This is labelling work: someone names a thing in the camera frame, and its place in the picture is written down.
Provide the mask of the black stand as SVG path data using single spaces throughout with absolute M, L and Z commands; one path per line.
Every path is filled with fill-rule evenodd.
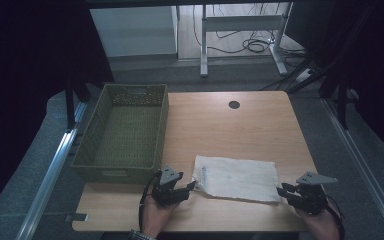
M 287 94 L 294 94 L 302 88 L 312 84 L 322 77 L 326 77 L 326 80 L 323 82 L 322 86 L 319 89 L 319 96 L 321 98 L 330 98 L 335 89 L 338 89 L 338 99 L 337 99 L 337 120 L 341 126 L 347 130 L 346 123 L 346 105 L 347 105 L 347 83 L 342 76 L 341 72 L 342 63 L 340 60 L 333 60 L 326 67 L 316 71 L 314 74 L 310 75 L 307 79 L 296 84 L 292 88 L 286 91 Z
M 75 126 L 74 96 L 80 102 L 88 102 L 91 94 L 82 80 L 68 77 L 65 81 L 67 130 L 71 131 Z

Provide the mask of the white patterned cloth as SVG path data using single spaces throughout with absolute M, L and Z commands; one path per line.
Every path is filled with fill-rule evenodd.
M 274 162 L 197 155 L 192 179 L 212 197 L 278 203 Z

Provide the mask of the white power strip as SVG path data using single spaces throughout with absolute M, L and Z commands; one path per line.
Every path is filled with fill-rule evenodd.
M 307 78 L 309 78 L 312 74 L 314 73 L 314 70 L 313 69 L 305 69 L 302 73 L 300 73 L 295 81 L 300 83 L 300 82 L 303 82 L 304 80 L 306 80 Z

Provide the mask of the white cabinet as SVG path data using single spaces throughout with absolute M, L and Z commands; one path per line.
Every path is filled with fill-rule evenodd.
M 107 57 L 177 53 L 174 6 L 91 9 Z

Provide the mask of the person's right hand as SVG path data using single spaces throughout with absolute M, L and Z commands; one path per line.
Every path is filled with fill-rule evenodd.
M 339 228 L 334 217 L 329 212 L 323 211 L 318 215 L 312 215 L 303 210 L 296 209 L 296 213 L 305 223 L 315 240 L 340 240 Z

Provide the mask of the person's left hand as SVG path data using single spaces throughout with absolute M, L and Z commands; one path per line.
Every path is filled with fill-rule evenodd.
M 141 232 L 148 237 L 157 238 L 177 207 L 178 204 L 160 206 L 152 196 L 147 196 L 143 206 Z

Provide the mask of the white metal desk frame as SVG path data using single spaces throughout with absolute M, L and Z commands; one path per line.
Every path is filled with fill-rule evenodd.
M 208 55 L 207 55 L 207 34 L 217 31 L 276 31 L 275 39 L 269 45 L 272 58 L 281 76 L 288 74 L 287 69 L 280 57 L 280 43 L 289 18 L 292 3 L 288 2 L 281 15 L 260 15 L 260 16 L 229 16 L 229 17 L 208 17 L 206 6 L 202 6 L 201 18 L 201 50 L 200 50 L 200 75 L 208 76 Z

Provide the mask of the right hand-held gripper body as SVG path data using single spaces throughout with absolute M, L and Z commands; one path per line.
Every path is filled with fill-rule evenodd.
M 296 208 L 310 214 L 319 214 L 328 206 L 322 185 L 338 183 L 338 179 L 307 172 L 299 177 L 296 183 L 296 192 L 299 194 Z

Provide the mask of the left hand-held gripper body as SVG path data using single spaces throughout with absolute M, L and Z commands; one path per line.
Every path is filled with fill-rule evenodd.
M 177 182 L 183 177 L 169 165 L 160 171 L 153 185 L 152 197 L 160 206 L 170 206 L 181 202 L 179 192 L 174 189 Z

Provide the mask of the aluminium rail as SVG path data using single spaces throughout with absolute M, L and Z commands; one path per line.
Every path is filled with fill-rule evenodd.
M 77 105 L 73 115 L 74 126 L 70 130 L 65 131 L 15 240 L 32 240 L 77 135 L 78 125 L 84 116 L 87 106 L 87 103 L 79 103 Z
M 332 103 L 326 99 L 321 99 L 321 103 L 325 107 L 334 128 L 336 129 L 341 141 L 345 145 L 354 165 L 356 166 L 359 175 L 361 176 L 363 182 L 365 183 L 370 195 L 372 196 L 374 202 L 376 203 L 382 217 L 384 218 L 384 190 L 377 181 L 373 172 L 371 171 L 369 165 L 367 164 L 363 154 L 355 143 L 353 137 L 346 130 L 338 118 L 336 117 L 337 111 Z

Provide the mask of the green woven basket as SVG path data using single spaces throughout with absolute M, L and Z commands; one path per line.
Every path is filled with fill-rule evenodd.
M 105 85 L 73 170 L 86 183 L 146 183 L 161 168 L 168 111 L 165 84 Z

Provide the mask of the dark curtain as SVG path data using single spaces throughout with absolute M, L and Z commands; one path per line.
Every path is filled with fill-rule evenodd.
M 333 5 L 316 60 L 322 68 L 341 61 L 347 91 L 358 96 L 356 110 L 384 142 L 384 0 L 310 1 Z
M 0 193 L 67 85 L 113 79 L 86 0 L 0 0 Z

